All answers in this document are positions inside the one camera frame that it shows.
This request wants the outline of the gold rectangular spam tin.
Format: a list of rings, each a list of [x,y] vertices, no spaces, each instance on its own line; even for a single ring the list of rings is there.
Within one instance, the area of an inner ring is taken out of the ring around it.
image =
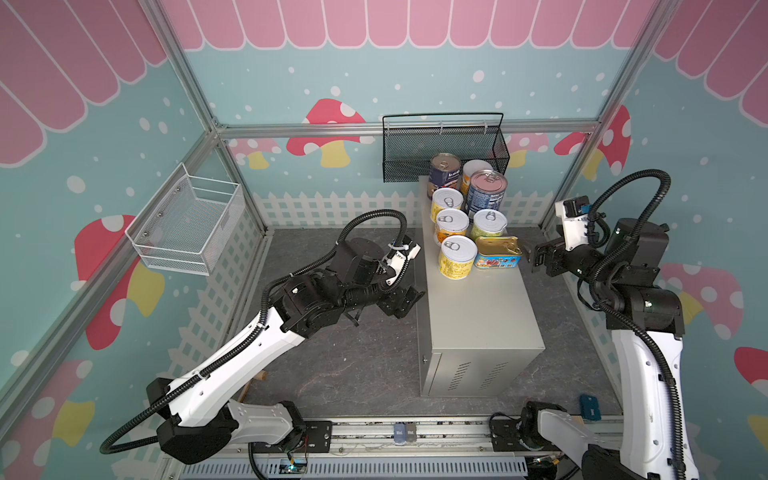
[[[515,268],[522,257],[518,239],[514,236],[478,237],[475,244],[474,266],[480,269]]]

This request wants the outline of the green can white lid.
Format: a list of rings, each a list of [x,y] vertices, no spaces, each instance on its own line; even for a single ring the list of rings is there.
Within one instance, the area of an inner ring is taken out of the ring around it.
[[[474,214],[469,237],[477,240],[481,237],[501,237],[506,233],[508,221],[498,210],[482,209]]]

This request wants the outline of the blue label tin can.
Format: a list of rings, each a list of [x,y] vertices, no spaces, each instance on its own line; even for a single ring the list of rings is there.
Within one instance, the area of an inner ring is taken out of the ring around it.
[[[466,210],[470,219],[480,210],[499,210],[508,186],[507,178],[495,170],[481,170],[470,178]]]

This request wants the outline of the orange green plastic-lid can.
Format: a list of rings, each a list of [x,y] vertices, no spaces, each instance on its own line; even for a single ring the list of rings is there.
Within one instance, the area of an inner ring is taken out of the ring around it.
[[[467,196],[469,192],[472,176],[477,172],[486,170],[493,171],[492,165],[487,161],[480,159],[469,160],[462,166],[461,181],[459,186],[460,191],[464,196]]]

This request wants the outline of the dark blue red label can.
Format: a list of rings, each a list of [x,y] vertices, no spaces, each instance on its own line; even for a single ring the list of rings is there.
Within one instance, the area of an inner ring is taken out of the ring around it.
[[[461,174],[461,161],[450,153],[439,153],[430,161],[427,195],[431,199],[433,194],[442,188],[458,189]]]

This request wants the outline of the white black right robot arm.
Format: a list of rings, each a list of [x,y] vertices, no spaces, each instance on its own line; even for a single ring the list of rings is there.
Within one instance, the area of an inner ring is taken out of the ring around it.
[[[646,223],[637,242],[588,283],[605,316],[621,375],[620,442],[598,437],[564,408],[529,401],[516,425],[528,450],[553,445],[586,479],[697,479],[680,388],[684,319],[678,296],[655,284],[669,228]]]

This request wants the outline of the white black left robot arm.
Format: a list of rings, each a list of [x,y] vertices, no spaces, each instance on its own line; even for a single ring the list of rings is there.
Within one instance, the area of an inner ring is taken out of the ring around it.
[[[389,251],[364,238],[339,240],[328,261],[272,287],[257,317],[197,369],[149,387],[153,396],[179,393],[161,410],[161,450],[192,465],[232,443],[282,452],[300,448],[307,425],[294,403],[250,405],[235,400],[235,393],[321,329],[341,318],[357,323],[369,305],[387,316],[406,316],[423,296],[404,279],[420,251],[410,238]]]

